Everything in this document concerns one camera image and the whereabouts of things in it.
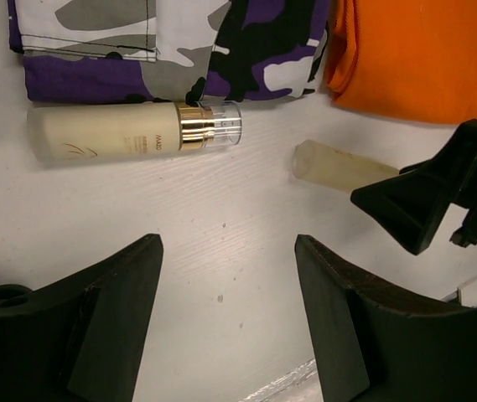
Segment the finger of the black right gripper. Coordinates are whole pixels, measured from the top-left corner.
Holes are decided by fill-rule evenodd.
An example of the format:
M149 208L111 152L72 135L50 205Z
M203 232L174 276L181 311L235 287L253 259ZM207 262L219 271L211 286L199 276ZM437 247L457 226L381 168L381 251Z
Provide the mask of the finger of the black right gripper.
M451 242L477 245L477 120L461 123L434 157L354 190L350 201L413 255L430 246L456 204L467 214Z

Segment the purple camouflage garment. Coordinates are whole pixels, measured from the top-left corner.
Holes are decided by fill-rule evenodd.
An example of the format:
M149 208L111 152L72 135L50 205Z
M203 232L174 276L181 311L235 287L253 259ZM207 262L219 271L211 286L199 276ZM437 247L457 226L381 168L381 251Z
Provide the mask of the purple camouflage garment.
M310 93L327 1L8 3L28 97L69 104L267 101Z

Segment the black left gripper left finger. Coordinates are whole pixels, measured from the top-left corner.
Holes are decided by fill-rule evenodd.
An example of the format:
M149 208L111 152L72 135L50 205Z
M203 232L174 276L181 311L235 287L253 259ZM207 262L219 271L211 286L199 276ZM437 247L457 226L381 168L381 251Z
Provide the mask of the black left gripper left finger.
M130 401L163 262L144 235L38 290L0 286L0 401Z

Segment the cream pump lotion bottle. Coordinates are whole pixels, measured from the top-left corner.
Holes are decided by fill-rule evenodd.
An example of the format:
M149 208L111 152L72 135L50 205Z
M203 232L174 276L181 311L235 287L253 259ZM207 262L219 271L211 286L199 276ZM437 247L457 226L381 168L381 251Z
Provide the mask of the cream pump lotion bottle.
M27 125L42 162L118 161L231 147L243 132L233 102L34 107Z

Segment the cream bottle gold cap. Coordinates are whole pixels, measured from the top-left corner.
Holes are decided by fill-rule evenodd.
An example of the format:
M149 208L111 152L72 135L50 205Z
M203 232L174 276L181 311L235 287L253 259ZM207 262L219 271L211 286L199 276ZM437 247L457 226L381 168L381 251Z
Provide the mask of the cream bottle gold cap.
M293 151L292 173L304 182L351 193L394 178L399 170L369 157L306 140Z

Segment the orange garment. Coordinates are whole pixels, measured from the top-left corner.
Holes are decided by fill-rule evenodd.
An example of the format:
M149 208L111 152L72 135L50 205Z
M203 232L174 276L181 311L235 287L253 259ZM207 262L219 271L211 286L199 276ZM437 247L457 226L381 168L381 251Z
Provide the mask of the orange garment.
M336 1L332 103L406 121L477 119L477 1Z

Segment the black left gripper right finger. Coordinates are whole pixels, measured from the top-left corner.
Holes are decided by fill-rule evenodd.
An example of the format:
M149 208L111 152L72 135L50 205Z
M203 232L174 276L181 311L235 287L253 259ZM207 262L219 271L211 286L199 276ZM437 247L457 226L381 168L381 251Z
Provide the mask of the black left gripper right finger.
M397 286L301 234L295 255L326 401L477 401L477 307Z

